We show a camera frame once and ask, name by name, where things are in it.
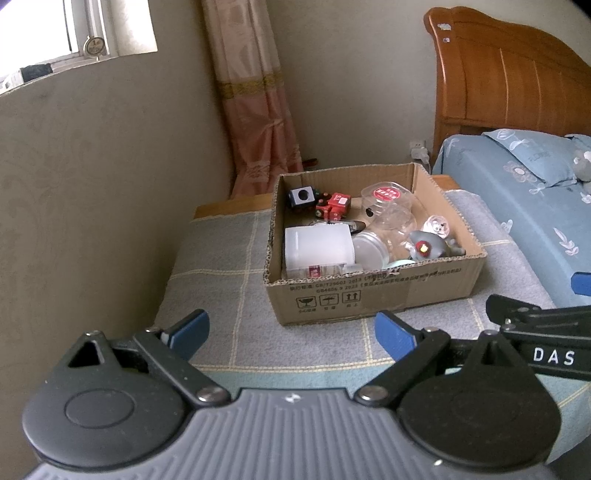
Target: pink curtain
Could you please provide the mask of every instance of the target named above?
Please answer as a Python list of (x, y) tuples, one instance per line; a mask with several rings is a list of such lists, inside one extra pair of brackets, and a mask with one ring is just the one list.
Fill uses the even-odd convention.
[(265, 0), (202, 0), (236, 164), (232, 197), (302, 171)]

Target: gray toy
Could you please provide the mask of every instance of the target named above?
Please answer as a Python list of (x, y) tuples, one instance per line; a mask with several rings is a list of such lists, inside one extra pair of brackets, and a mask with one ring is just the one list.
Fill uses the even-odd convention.
[(583, 188), (591, 194), (591, 151), (576, 151), (573, 160), (573, 171), (577, 178), (583, 182)]
[(431, 232), (414, 230), (408, 234), (408, 239), (412, 245), (410, 257), (416, 262), (466, 255), (466, 251), (454, 239), (446, 241)]

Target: wooden table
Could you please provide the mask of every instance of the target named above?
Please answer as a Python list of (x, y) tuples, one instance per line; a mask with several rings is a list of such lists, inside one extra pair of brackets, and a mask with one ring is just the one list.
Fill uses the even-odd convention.
[[(449, 175), (433, 175), (442, 190), (455, 190), (460, 188)], [(193, 218), (203, 218), (213, 215), (233, 215), (234, 213), (256, 212), (271, 208), (271, 193), (242, 197), (224, 202), (208, 203), (195, 209)]]

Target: metal bolt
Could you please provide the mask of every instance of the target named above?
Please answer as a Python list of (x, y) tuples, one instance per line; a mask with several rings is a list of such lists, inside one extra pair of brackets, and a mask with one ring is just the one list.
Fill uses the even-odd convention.
[(222, 387), (203, 387), (197, 392), (197, 398), (204, 403), (218, 404), (230, 399), (228, 391)]
[(388, 398), (388, 390), (380, 385), (365, 385), (359, 389), (357, 394), (365, 401), (378, 402)]

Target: wooden headboard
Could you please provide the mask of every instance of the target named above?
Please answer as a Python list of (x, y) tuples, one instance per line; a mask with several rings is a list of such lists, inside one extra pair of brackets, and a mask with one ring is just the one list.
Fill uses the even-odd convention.
[(591, 135), (591, 67), (558, 38), (467, 7), (424, 16), (437, 52), (433, 161), (450, 135)]

